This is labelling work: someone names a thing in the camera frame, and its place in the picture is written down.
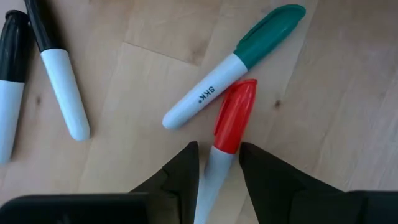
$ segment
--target black marker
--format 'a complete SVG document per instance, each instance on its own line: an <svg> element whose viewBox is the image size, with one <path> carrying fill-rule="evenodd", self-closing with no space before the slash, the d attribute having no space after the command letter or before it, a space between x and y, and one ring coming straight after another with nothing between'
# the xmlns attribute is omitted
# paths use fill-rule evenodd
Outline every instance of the black marker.
<svg viewBox="0 0 398 224"><path fill-rule="evenodd" d="M7 12L0 38L0 164L11 157L32 41L28 16Z"/></svg>
<svg viewBox="0 0 398 224"><path fill-rule="evenodd" d="M69 133L77 141L87 140L90 138L90 125L81 102L69 54L57 31L55 18L51 15L47 1L25 0L25 4L40 55Z"/></svg>

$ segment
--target permanent marker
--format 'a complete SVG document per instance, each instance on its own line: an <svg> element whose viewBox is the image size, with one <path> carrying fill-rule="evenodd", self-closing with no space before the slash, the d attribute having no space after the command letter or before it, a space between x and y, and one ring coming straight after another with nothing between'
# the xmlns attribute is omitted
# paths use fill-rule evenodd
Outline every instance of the permanent marker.
<svg viewBox="0 0 398 224"><path fill-rule="evenodd" d="M241 144L256 98L256 87L257 80L245 80L227 90L216 121L215 143L210 149L204 176L199 180L194 224L207 222Z"/></svg>
<svg viewBox="0 0 398 224"><path fill-rule="evenodd" d="M77 141L87 140L90 138L90 125L75 74L46 2L25 0L30 23L69 133Z"/></svg>
<svg viewBox="0 0 398 224"><path fill-rule="evenodd" d="M28 16L7 12L0 38L0 164L9 161L14 146L32 42Z"/></svg>
<svg viewBox="0 0 398 224"><path fill-rule="evenodd" d="M305 9L299 5L286 5L270 12L243 37L231 55L164 116L163 126L176 129L187 122L271 52L304 15Z"/></svg>

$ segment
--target red marker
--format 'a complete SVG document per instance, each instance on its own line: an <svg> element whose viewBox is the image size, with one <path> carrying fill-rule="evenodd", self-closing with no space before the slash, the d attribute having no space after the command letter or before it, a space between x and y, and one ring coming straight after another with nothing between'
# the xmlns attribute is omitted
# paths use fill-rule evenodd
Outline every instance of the red marker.
<svg viewBox="0 0 398 224"><path fill-rule="evenodd" d="M241 144L256 98L256 87L257 80L252 79L237 82L227 90L216 121L216 140L211 147L204 176L199 181L194 224L207 222Z"/></svg>

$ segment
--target wooden floor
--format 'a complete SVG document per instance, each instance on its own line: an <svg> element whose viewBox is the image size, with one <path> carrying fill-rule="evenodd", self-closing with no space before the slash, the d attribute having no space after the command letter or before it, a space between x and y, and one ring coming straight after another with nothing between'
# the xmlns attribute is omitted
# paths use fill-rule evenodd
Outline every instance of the wooden floor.
<svg viewBox="0 0 398 224"><path fill-rule="evenodd" d="M245 141L343 190L398 189L398 1L51 0L92 138L68 134L37 48L0 202L25 194L127 192L190 141L205 153L221 99L177 131L163 115L275 7L307 15L246 78L258 94ZM0 0L0 14L25 11ZM231 169L209 223L256 223Z"/></svg>

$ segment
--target black marker cap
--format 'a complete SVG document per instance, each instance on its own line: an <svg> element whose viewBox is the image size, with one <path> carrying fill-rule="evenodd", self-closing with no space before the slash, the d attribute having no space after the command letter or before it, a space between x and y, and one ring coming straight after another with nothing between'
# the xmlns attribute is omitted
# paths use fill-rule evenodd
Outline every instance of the black marker cap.
<svg viewBox="0 0 398 224"><path fill-rule="evenodd" d="M48 1L25 0L25 4L40 52L48 49L65 49Z"/></svg>
<svg viewBox="0 0 398 224"><path fill-rule="evenodd" d="M0 80L25 82L32 41L27 14L7 12L0 38Z"/></svg>

